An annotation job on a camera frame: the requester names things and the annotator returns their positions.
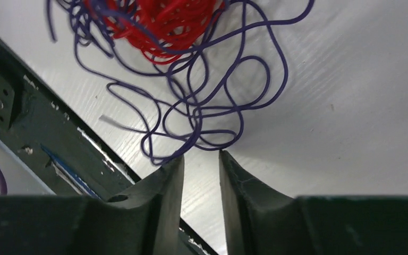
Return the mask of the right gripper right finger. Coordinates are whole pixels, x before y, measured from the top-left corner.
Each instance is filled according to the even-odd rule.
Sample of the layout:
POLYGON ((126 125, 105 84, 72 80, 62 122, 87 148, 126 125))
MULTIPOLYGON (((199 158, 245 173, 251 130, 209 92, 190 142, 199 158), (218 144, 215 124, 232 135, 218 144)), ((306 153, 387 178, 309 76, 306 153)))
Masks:
POLYGON ((288 197, 219 152, 228 254, 408 254, 408 195, 288 197))

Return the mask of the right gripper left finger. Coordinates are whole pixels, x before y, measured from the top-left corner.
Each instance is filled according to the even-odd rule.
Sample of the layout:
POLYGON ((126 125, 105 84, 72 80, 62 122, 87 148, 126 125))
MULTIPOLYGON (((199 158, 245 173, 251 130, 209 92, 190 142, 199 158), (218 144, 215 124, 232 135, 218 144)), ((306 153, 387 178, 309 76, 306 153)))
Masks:
POLYGON ((177 157, 107 201, 0 196, 0 254, 174 254, 183 180, 177 157))

